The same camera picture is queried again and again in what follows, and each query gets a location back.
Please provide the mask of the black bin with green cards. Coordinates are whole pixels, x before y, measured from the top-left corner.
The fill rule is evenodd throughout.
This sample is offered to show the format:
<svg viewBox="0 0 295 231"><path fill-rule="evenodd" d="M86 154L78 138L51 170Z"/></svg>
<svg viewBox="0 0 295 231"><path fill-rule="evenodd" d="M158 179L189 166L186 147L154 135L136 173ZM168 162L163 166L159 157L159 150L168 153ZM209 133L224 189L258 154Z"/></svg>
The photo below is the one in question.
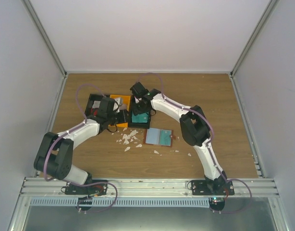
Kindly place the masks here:
<svg viewBox="0 0 295 231"><path fill-rule="evenodd" d="M137 112L137 109L131 107L128 114L128 127L149 129L151 122L151 112L144 112L141 114L135 114L135 112Z"/></svg>

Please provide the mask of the green credit card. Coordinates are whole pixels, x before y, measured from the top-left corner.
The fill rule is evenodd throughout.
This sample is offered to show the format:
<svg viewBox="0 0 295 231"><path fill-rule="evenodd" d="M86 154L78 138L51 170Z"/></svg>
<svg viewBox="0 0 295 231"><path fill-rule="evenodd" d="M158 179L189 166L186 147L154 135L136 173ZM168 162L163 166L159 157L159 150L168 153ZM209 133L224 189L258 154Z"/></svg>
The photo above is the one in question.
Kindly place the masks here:
<svg viewBox="0 0 295 231"><path fill-rule="evenodd" d="M171 130L166 130L166 129L160 130L159 144L161 146L171 146L172 145L172 131Z"/></svg>

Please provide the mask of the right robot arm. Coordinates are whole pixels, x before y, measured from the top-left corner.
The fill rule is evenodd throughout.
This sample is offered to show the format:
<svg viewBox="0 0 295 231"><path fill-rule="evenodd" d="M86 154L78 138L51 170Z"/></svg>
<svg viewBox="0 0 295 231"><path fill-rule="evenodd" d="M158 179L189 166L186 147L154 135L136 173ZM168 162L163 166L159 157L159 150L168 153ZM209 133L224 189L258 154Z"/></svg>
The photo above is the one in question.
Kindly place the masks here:
<svg viewBox="0 0 295 231"><path fill-rule="evenodd" d="M157 89L149 91L140 82L136 82L130 91L135 98L135 114L162 112L179 122L182 138L194 148L201 161L207 191L212 195L219 194L227 178L211 145L214 131L201 107L178 103Z"/></svg>

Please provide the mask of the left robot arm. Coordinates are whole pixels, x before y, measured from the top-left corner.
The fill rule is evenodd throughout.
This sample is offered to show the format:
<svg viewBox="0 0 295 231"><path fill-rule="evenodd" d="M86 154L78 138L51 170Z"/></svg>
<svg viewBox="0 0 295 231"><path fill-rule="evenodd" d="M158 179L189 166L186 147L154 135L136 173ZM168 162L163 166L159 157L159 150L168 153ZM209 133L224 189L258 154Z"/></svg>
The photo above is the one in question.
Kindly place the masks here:
<svg viewBox="0 0 295 231"><path fill-rule="evenodd" d="M87 116L69 130L46 133L34 160L34 169L42 172L47 181L64 180L76 185L81 194L90 193L93 183L88 180L89 173L73 165L73 151L88 139L115 125L120 104L120 97L103 97L96 115Z"/></svg>

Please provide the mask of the black bin with red cards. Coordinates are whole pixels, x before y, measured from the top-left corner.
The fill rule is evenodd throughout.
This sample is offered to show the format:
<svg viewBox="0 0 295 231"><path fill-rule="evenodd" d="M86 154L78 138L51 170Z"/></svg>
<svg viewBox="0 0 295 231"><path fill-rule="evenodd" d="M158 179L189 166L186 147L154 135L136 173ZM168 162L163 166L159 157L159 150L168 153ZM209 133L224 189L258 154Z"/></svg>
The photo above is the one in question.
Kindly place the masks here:
<svg viewBox="0 0 295 231"><path fill-rule="evenodd" d="M100 94L90 94L89 95L86 109L85 109L85 115L87 117L97 115L102 98L103 98L103 96Z"/></svg>

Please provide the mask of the yellow plastic bin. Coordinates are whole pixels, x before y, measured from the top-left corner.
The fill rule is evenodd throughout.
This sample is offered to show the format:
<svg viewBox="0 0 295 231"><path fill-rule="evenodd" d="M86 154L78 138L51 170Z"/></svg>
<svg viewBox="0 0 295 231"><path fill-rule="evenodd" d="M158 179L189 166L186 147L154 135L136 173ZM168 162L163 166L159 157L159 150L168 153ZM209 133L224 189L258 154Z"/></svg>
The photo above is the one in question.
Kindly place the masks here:
<svg viewBox="0 0 295 231"><path fill-rule="evenodd" d="M119 110L117 111L117 127L127 128L131 96L111 94L110 97L113 98L119 104Z"/></svg>

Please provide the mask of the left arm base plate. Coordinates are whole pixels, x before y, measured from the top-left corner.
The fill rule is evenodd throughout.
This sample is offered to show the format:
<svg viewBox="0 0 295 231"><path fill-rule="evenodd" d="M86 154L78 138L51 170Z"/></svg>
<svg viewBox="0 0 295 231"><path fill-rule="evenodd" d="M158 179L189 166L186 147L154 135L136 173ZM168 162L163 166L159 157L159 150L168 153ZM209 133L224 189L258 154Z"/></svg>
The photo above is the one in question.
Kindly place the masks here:
<svg viewBox="0 0 295 231"><path fill-rule="evenodd" d="M85 196L102 196L107 194L107 180L91 180L86 182L87 184L93 184L92 186L76 186L73 184L67 184L61 188L61 192L66 195L85 195Z"/></svg>

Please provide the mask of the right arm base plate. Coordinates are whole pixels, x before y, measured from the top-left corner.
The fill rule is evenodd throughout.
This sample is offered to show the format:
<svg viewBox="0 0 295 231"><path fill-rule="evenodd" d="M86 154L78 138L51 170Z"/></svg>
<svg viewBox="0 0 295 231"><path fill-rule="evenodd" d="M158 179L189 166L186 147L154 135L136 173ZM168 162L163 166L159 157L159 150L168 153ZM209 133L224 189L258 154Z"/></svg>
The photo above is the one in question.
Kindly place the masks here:
<svg viewBox="0 0 295 231"><path fill-rule="evenodd" d="M186 188L192 192L192 195L208 195L208 196L235 195L232 182L224 183L219 188L211 190L208 187L207 180L191 180L186 183Z"/></svg>

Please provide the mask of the aluminium front rail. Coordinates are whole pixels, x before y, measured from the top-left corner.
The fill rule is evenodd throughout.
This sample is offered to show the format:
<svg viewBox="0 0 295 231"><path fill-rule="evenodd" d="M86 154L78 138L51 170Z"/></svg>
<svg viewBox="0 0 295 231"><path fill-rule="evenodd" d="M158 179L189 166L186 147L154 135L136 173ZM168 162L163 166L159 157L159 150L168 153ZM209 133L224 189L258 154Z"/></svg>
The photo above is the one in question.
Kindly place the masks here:
<svg viewBox="0 0 295 231"><path fill-rule="evenodd" d="M208 197L213 196L203 188L193 188L190 179L109 179L106 197ZM60 180L45 181L43 178L26 178L22 196L65 196L61 188L67 183ZM265 178L233 181L227 190L215 196L225 197L233 190L231 197L279 197L274 180Z"/></svg>

